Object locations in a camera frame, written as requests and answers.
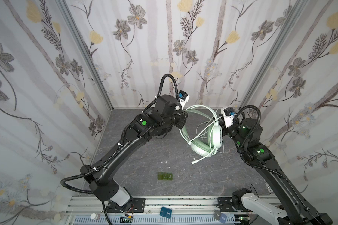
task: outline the headphones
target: headphones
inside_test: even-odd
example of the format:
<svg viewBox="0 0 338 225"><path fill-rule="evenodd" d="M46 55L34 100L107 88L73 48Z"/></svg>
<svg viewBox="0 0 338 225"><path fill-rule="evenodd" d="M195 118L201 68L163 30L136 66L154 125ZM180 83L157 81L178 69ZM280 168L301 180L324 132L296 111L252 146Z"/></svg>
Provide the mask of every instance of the headphones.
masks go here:
<svg viewBox="0 0 338 225"><path fill-rule="evenodd" d="M207 114L199 111L199 110L194 110L194 108L198 108L198 107L204 107L207 108L212 114L213 116L210 117ZM203 105L193 105L193 106L189 106L186 110L186 112L193 112L199 115L202 115L206 118L208 118L209 120L212 120L212 122L207 125L195 138L190 139L188 132L185 128L185 126L180 129L180 134L182 135L182 137L184 138L184 140L190 145L191 149L196 152L197 154L203 156L201 159L199 160L195 160L192 162L192 164L195 164L197 162L199 162L200 160L207 158L207 157L211 157L212 155L215 155L218 151L218 149L222 146L222 128L219 125L219 121L218 119L221 117L218 117L216 115L216 113L214 112L214 110L212 110L212 108L207 107L207 106L203 106ZM200 141L198 139L198 137L201 135L201 133L203 132L208 133L208 138L207 138L207 143L204 143L202 141Z"/></svg>

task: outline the metal corner post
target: metal corner post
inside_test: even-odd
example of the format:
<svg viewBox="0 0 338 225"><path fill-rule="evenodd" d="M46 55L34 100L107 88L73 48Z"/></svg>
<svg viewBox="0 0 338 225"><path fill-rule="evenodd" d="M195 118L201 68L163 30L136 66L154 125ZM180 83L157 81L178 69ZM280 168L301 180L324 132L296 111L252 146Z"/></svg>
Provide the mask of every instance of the metal corner post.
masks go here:
<svg viewBox="0 0 338 225"><path fill-rule="evenodd" d="M288 15L288 18L285 20L283 28L280 30L278 37L275 39L275 42L273 43L273 46L269 50L269 53L267 54L263 64L258 70L257 75L255 76L252 84L249 87L248 92L245 94L245 97L240 105L240 107L246 106L254 94L255 90L257 89L261 79L263 78L265 72L268 70L269 66L271 65L273 59L277 55L277 53L280 51L280 48L282 47L287 35L289 34L290 30L295 25L297 19L301 15L302 10L305 8L306 4L309 2L309 0L297 0L296 3L293 6L293 9Z"/></svg>
<svg viewBox="0 0 338 225"><path fill-rule="evenodd" d="M65 0L55 0L55 2L57 3L59 10L61 12L61 14L63 15L66 24L68 25L71 34L73 35L75 42L82 54L82 56L84 57L86 64L89 66L90 72L93 74L93 78L95 80L95 83L97 84L97 87L99 88L99 91L101 93L101 95L104 98L104 101L106 103L106 105L108 106L108 108L110 110L113 110L114 107L109 99L109 96L107 95L107 92L103 86L103 83L100 80L100 76L98 74L98 71L95 69L95 65L94 62L92 60L92 58L90 57L90 53L88 52L88 48L85 46L85 42L75 24L74 18L72 17L70 10L68 8L68 5L66 4Z"/></svg>

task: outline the tree trunk print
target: tree trunk print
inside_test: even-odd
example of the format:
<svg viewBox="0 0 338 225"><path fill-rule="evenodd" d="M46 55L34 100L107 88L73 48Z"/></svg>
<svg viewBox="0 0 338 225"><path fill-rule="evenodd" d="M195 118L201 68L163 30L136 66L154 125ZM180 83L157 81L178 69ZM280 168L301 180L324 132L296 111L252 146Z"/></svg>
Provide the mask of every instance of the tree trunk print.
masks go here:
<svg viewBox="0 0 338 225"><path fill-rule="evenodd" d="M15 20L18 22L18 24L21 26L21 28L25 31L25 33L29 36L30 40L34 43L34 45L38 48L38 50L42 53L42 55L44 56L44 58L46 59L46 61L49 63L49 65L52 67L52 69L54 70L54 72L58 75L58 78L69 89L70 88L70 84L68 84L68 82L66 81L66 79L60 74L60 72L56 68L54 62L50 59L49 55L46 53L46 51L44 50L44 48L36 40L36 38L34 37L34 35L32 34L32 32L24 24L24 22L22 21L22 19L19 16L19 14L14 9L13 5L10 3L9 0L3 0L3 1L8 6L8 8L10 9L10 11L11 11L13 17L15 18ZM80 101L76 100L76 94L75 94L75 92L74 91L70 91L70 92L71 92L71 95L74 97L75 101L77 102L77 104L80 104ZM95 121L94 117L92 115L90 115L89 112L85 108L82 108L82 110L84 111L84 113L92 121Z"/></svg>
<svg viewBox="0 0 338 225"><path fill-rule="evenodd" d="M317 101L314 105L313 105L313 112L317 111L318 109L320 109L321 107L324 106L328 106L328 104L326 105L326 102L328 102L328 99L331 98L332 96L336 95L338 93L338 83L336 83L336 85L334 85L326 94L325 96L323 96L319 101ZM280 137L280 135L282 135L283 133L287 132L289 128L291 128L296 120L300 120L302 119L301 116L299 117L294 117L292 118L290 121L288 121L288 124L284 125L282 128L280 128L274 135L273 137L270 139L270 144L273 144L275 142L275 140L277 138Z"/></svg>
<svg viewBox="0 0 338 225"><path fill-rule="evenodd" d="M295 50L295 52L293 53L292 57L289 59L289 61L287 62L287 64L284 66L282 72L280 73L278 79L281 79L284 75L284 73L286 72L286 70L288 69L289 65L292 63L292 61L294 60L294 58L297 56L297 54L299 53L299 51L302 49L304 43L306 43L306 41L308 40L310 34L312 33L312 31L314 30L314 28L317 26L320 18L322 18L323 14L325 13L325 11L328 9L329 5L333 2L333 0L329 0L327 2L327 4L322 8L322 10L319 12L318 16L316 17L316 19L314 20L313 24L311 25L311 27L309 28L309 30L307 31L306 35L304 36L302 42L299 44L299 46L297 47L297 49ZM272 87L269 89L268 93L270 93L270 90L275 88L275 86L277 85L277 80L275 80L274 84L272 85ZM266 101L266 97L263 98L263 100L260 102L258 108L260 109L262 105L264 105L264 102Z"/></svg>
<svg viewBox="0 0 338 225"><path fill-rule="evenodd" d="M222 0L221 5L220 5L220 9L219 9L219 16L218 16L218 23L217 23L217 33L216 33L216 37L214 40L214 45L213 45L213 53L211 56L211 61L215 60L216 57L216 53L219 47L219 41L220 38L222 36L222 28L223 28L223 21L224 21L224 14L225 14L225 5L226 5L227 1L226 0ZM207 84L207 78L205 77L204 80L201 83L200 86L200 91L199 91L199 103L203 103L203 97L204 97L204 89L206 87Z"/></svg>
<svg viewBox="0 0 338 225"><path fill-rule="evenodd" d="M167 25L168 25L168 55L169 55L169 73L173 72L173 67L172 67L172 63L173 63L173 26L171 24L171 0L167 0ZM170 95L174 96L173 93L173 83L169 82L169 91L170 91Z"/></svg>

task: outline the wallpapered wall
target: wallpapered wall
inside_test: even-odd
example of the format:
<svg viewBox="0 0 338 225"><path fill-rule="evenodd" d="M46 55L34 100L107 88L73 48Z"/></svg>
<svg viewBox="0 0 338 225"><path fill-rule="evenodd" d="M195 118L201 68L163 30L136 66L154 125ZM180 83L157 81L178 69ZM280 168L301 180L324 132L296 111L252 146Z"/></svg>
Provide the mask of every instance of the wallpapered wall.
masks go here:
<svg viewBox="0 0 338 225"><path fill-rule="evenodd" d="M190 104L244 97L295 1L66 0L112 103L143 108L171 73ZM166 81L163 93L173 94Z"/></svg>
<svg viewBox="0 0 338 225"><path fill-rule="evenodd" d="M338 0L309 2L250 103L262 142L338 224Z"/></svg>
<svg viewBox="0 0 338 225"><path fill-rule="evenodd" d="M0 0L0 224L59 223L98 145L109 111L73 40L55 2Z"/></svg>

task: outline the flower center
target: flower center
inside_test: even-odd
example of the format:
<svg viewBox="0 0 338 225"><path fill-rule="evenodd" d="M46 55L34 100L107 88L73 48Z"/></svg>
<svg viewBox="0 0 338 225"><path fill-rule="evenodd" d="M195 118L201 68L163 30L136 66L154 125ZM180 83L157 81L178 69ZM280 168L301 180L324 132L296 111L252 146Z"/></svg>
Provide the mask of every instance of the flower center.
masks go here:
<svg viewBox="0 0 338 225"><path fill-rule="evenodd" d="M9 206L14 206L15 205L15 200L9 201Z"/></svg>

